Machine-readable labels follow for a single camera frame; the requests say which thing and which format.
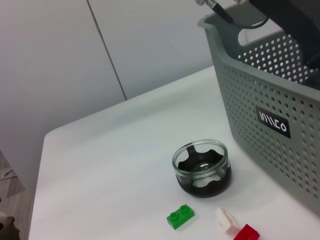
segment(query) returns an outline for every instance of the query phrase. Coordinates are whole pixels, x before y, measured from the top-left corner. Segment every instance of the basket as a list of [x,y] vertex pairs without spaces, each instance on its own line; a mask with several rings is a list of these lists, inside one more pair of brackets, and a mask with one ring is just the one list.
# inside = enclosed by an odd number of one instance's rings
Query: basket
[[[227,11],[243,25],[265,18],[249,4]],[[241,29],[215,14],[198,25],[206,32],[233,138],[320,216],[320,92],[299,84],[313,72],[303,66],[299,45],[282,31],[241,46]]]

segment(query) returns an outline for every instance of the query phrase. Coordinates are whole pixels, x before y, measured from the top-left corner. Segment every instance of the black cable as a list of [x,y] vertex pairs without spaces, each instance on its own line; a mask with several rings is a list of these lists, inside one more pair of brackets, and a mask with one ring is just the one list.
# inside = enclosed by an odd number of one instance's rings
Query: black cable
[[234,21],[234,19],[232,18],[232,16],[230,16],[229,13],[227,13],[227,11],[224,10],[224,8],[219,3],[216,3],[215,6],[212,8],[212,10],[217,15],[219,15],[223,20],[225,20],[228,24],[233,24],[234,26],[241,28],[241,29],[258,29],[258,28],[262,27],[263,25],[265,25],[266,22],[268,22],[268,20],[269,20],[269,18],[267,17],[265,20],[263,20],[262,22],[260,22],[256,25],[245,26],[245,25],[236,23]]

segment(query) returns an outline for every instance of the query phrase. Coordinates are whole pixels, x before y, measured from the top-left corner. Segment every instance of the white table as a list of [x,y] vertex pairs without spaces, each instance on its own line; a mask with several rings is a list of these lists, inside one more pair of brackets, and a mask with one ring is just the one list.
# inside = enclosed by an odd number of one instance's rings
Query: white table
[[[195,198],[175,177],[182,145],[228,148],[232,183]],[[166,217],[195,211],[173,230]],[[232,138],[213,67],[50,132],[44,140],[30,240],[227,240],[225,208],[262,240],[320,239],[320,219],[260,169]]]

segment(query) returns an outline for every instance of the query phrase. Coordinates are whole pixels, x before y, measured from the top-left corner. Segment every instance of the jar rim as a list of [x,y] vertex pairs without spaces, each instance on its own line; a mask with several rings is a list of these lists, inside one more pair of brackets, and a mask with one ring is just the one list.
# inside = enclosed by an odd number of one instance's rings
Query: jar rim
[[[190,146],[197,146],[197,145],[203,145],[203,144],[212,144],[212,145],[219,146],[220,148],[222,148],[224,151],[222,159],[217,164],[215,164],[214,166],[212,166],[204,171],[190,172],[190,171],[184,171],[184,170],[181,170],[180,168],[178,168],[175,161],[183,151],[187,150],[187,148]],[[207,173],[211,172],[212,170],[216,170],[217,168],[221,167],[226,162],[226,160],[228,160],[228,149],[222,142],[217,141],[217,140],[213,140],[213,139],[202,139],[202,140],[190,142],[190,143],[180,147],[174,153],[174,155],[172,157],[172,166],[177,173],[184,174],[184,175],[198,176],[198,175],[207,174]]]

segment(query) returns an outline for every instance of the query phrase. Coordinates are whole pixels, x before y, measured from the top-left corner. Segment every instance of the gray carpet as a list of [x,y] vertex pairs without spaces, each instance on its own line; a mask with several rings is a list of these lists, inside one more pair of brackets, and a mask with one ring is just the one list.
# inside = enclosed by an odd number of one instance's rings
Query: gray carpet
[[[0,179],[10,170],[10,165],[0,151]],[[20,230],[21,240],[28,240],[34,200],[25,190],[18,177],[0,180],[0,211],[14,216],[15,226]]]

